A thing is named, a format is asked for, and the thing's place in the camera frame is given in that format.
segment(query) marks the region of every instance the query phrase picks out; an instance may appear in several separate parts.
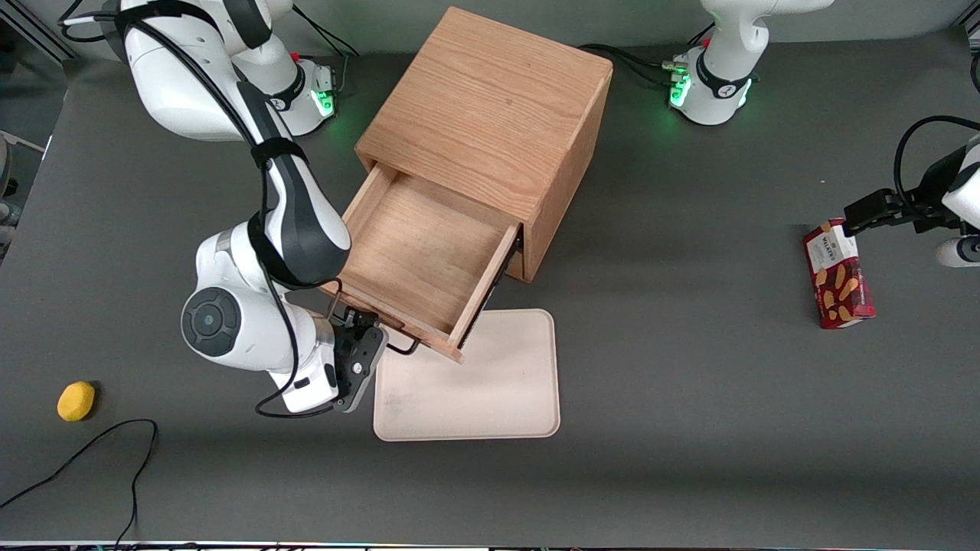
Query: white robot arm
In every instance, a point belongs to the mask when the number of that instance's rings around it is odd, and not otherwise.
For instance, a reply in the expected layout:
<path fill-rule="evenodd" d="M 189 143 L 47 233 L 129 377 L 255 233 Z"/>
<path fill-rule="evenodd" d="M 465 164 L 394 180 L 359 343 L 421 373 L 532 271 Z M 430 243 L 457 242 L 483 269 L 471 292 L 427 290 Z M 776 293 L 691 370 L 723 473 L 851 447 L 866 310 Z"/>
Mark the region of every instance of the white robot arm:
<path fill-rule="evenodd" d="M 701 0 L 714 17 L 707 48 L 695 45 L 674 56 L 682 71 L 669 105 L 699 125 L 720 125 L 745 104 L 750 75 L 765 46 L 765 16 L 822 10 L 834 0 Z"/>
<path fill-rule="evenodd" d="M 305 154 L 267 95 L 236 75 L 213 11 L 176 0 L 121 8 L 114 23 L 151 117 L 193 139 L 244 140 L 277 197 L 274 208 L 201 243 L 197 288 L 181 315 L 185 341 L 218 364 L 268 371 L 279 390 L 257 411 L 278 395 L 294 413 L 327 403 L 353 411 L 387 335 L 370 317 L 332 324 L 332 307 L 324 317 L 285 300 L 290 288 L 335 278 L 351 247 Z"/>
<path fill-rule="evenodd" d="M 234 68 L 269 97 L 290 133 L 312 132 L 334 114 L 333 71 L 308 59 L 294 60 L 282 41 L 272 33 L 272 22 L 292 9 L 292 0 L 183 1 L 208 15 Z M 107 12 L 97 13 L 117 13 L 122 8 L 147 3 L 111 0 L 107 2 Z M 83 19 L 84 16 L 73 18 L 66 23 L 85 23 Z M 120 59 L 125 59 L 121 29 L 111 19 L 101 21 L 109 44 Z"/>

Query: red snack box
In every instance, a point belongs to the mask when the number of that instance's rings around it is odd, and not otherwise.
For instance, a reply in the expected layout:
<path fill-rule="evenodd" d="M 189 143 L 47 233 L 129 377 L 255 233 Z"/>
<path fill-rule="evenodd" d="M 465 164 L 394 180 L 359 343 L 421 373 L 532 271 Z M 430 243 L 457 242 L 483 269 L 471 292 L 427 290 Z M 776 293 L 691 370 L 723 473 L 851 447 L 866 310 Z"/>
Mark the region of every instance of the red snack box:
<path fill-rule="evenodd" d="M 844 219 L 820 225 L 803 240 L 820 326 L 840 329 L 874 318 L 874 305 L 860 270 L 858 243 L 844 235 Z"/>

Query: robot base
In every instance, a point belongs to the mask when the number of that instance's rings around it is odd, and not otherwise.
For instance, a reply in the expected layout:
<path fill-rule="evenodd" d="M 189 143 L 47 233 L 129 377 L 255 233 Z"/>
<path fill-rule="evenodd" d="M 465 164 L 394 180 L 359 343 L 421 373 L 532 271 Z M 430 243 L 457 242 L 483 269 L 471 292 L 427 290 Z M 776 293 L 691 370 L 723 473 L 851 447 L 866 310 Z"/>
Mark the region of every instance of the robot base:
<path fill-rule="evenodd" d="M 673 61 L 693 68 L 698 56 L 704 51 L 703 47 L 698 46 L 674 56 Z M 698 72 L 689 69 L 680 81 L 670 88 L 668 103 L 693 123 L 707 126 L 720 125 L 731 119 L 738 108 L 745 105 L 750 86 L 752 86 L 751 80 L 741 90 L 735 90 L 731 97 L 719 99 L 714 97 L 711 88 L 698 77 Z"/>
<path fill-rule="evenodd" d="M 301 136 L 316 130 L 323 121 L 333 116 L 336 98 L 330 67 L 320 66 L 306 59 L 300 60 L 297 65 L 304 74 L 303 91 L 293 100 L 288 110 L 279 111 L 279 114 L 289 132 L 294 136 Z"/>

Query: yellow sponge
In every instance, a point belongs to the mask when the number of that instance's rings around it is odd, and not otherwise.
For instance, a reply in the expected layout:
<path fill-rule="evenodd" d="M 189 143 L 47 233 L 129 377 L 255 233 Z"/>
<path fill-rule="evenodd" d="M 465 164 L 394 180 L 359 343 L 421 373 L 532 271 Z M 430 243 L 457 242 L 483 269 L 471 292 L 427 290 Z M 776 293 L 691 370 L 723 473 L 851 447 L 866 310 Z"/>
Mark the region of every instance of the yellow sponge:
<path fill-rule="evenodd" d="M 65 387 L 61 398 L 58 398 L 58 416 L 68 422 L 85 419 L 92 411 L 95 401 L 95 387 L 80 380 Z"/>

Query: wood grain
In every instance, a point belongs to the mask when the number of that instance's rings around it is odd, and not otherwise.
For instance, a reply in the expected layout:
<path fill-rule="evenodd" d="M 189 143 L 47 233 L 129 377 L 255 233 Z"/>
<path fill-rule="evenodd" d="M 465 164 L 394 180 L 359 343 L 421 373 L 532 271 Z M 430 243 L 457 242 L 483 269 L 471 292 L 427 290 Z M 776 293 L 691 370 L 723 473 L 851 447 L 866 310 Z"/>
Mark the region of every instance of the wood grain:
<path fill-rule="evenodd" d="M 453 327 L 453 332 L 449 335 L 450 344 L 460 346 L 463 337 L 466 336 L 466 330 L 469 329 L 469 324 L 479 315 L 480 307 L 483 305 L 483 299 L 490 292 L 490 286 L 493 285 L 494 279 L 497 278 L 499 267 L 504 264 L 507 260 L 507 255 L 510 254 L 511 249 L 514 247 L 514 239 L 516 237 L 517 225 L 509 226 L 504 233 L 504 237 L 500 240 L 497 250 L 494 251 L 493 257 L 490 258 L 490 262 L 487 264 L 487 266 L 496 266 L 498 269 L 485 270 L 483 272 L 469 300 L 466 301 L 466 306 L 460 313 L 460 317 L 456 321 L 456 326 Z"/>
<path fill-rule="evenodd" d="M 344 214 L 356 231 L 340 275 L 343 298 L 461 361 L 451 335 L 475 315 L 472 304 L 503 265 L 500 251 L 510 249 L 518 222 L 419 176 L 389 179 L 391 172 L 378 163 Z"/>
<path fill-rule="evenodd" d="M 551 246 L 555 232 L 562 223 L 564 213 L 571 204 L 571 199 L 578 190 L 578 184 L 585 176 L 585 171 L 592 162 L 592 154 L 596 150 L 596 140 L 599 137 L 599 125 L 603 119 L 606 107 L 606 95 L 609 93 L 610 79 L 600 82 L 592 105 L 586 110 L 581 125 L 574 133 L 568 146 L 562 164 L 555 173 L 554 183 L 541 202 L 541 209 L 534 220 L 524 227 L 524 269 L 522 279 L 530 282 L 541 268 L 545 252 Z"/>
<path fill-rule="evenodd" d="M 371 213 L 388 192 L 391 182 L 395 181 L 397 175 L 398 171 L 381 163 L 376 163 L 367 174 L 367 179 L 361 184 L 361 189 L 344 213 L 344 224 L 347 225 L 352 239 L 364 228 Z"/>
<path fill-rule="evenodd" d="M 522 222 L 540 210 L 612 64 L 450 8 L 356 150 Z"/>

